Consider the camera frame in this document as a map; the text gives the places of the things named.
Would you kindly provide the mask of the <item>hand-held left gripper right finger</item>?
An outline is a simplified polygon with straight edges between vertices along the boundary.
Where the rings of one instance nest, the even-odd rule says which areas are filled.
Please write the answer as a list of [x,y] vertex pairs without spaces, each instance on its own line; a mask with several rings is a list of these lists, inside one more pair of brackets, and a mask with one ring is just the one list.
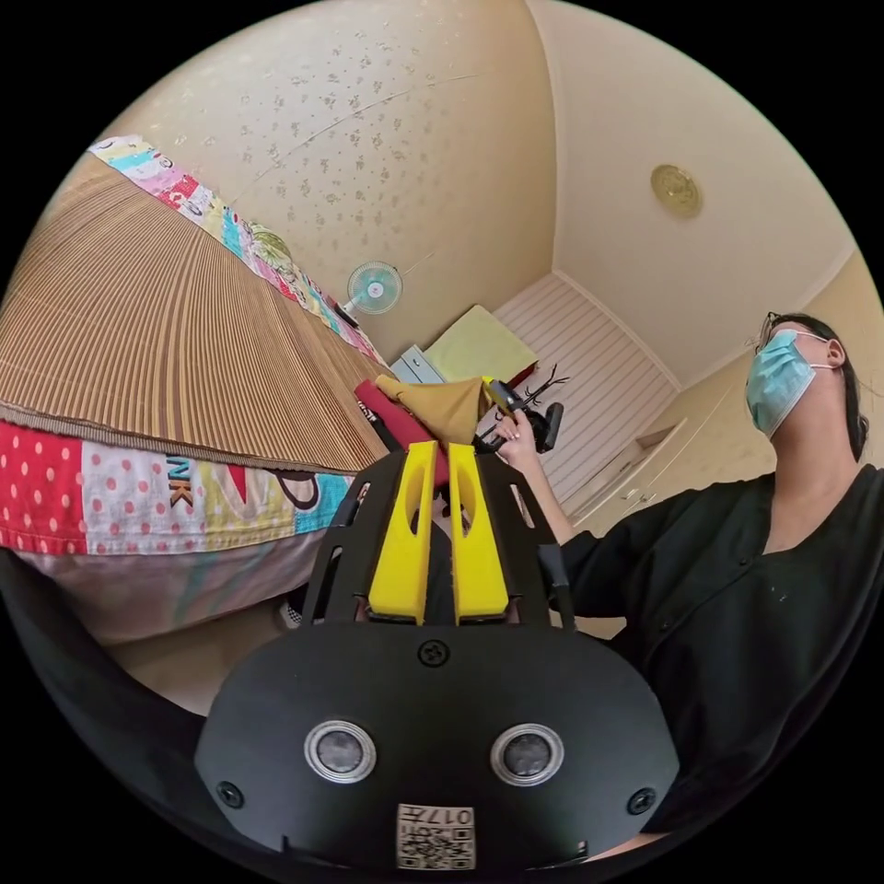
[[451,516],[467,520],[453,525],[451,535],[456,621],[501,622],[508,591],[474,449],[450,445],[448,471]]

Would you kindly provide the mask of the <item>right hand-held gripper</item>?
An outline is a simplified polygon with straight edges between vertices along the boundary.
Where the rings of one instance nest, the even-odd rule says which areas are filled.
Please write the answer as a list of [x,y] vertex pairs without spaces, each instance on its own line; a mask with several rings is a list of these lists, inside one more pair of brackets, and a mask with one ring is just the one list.
[[[538,453],[550,451],[550,409],[545,413],[532,407],[534,397],[524,399],[506,383],[497,378],[483,376],[483,396],[490,409],[496,409],[503,416],[512,416],[515,412],[523,412],[528,418],[535,439]],[[492,429],[486,430],[473,439],[473,447],[477,453],[496,453],[501,442]]]

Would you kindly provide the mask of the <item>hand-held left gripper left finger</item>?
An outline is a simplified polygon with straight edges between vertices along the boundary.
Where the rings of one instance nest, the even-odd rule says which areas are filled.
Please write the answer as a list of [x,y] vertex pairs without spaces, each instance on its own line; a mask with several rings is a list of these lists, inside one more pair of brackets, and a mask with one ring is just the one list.
[[429,575],[437,442],[410,445],[367,596],[376,622],[421,625]]

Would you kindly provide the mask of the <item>person's right hand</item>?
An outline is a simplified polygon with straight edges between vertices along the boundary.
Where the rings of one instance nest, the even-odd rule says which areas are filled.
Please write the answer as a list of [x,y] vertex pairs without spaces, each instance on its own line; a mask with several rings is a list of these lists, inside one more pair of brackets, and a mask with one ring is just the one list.
[[523,412],[502,417],[494,433],[501,442],[496,454],[509,466],[522,473],[539,466],[533,430]]

